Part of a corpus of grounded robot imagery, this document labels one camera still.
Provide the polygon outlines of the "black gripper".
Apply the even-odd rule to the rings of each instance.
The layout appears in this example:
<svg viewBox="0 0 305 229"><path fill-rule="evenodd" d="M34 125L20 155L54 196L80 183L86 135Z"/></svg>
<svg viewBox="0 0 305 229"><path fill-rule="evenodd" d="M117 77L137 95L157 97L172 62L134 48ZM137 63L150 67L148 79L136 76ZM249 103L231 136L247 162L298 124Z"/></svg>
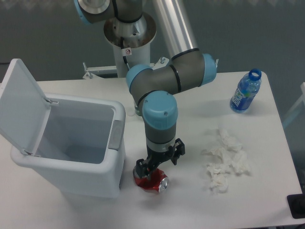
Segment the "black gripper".
<svg viewBox="0 0 305 229"><path fill-rule="evenodd" d="M167 151L156 152L147 146L147 153L147 159L138 159L136 161L136 175L140 179L151 179L151 171L154 171L161 163L168 160L177 165L177 160L185 154L185 145L180 138L177 138L174 145L169 146Z"/></svg>

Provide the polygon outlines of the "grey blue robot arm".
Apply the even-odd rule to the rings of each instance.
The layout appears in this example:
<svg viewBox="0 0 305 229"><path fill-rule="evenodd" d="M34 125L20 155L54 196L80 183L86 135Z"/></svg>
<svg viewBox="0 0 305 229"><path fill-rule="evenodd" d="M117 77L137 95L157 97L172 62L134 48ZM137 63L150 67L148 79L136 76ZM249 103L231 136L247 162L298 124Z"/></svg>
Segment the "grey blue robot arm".
<svg viewBox="0 0 305 229"><path fill-rule="evenodd" d="M211 55L199 50L183 2L153 1L171 58L169 65L159 69L150 67L149 45L156 25L143 11L142 1L77 0L74 4L84 22L104 22L118 74L125 77L143 118L148 156L137 160L134 177L150 177L168 160L176 164L185 148L175 137L178 108L174 95L212 82L217 72Z"/></svg>

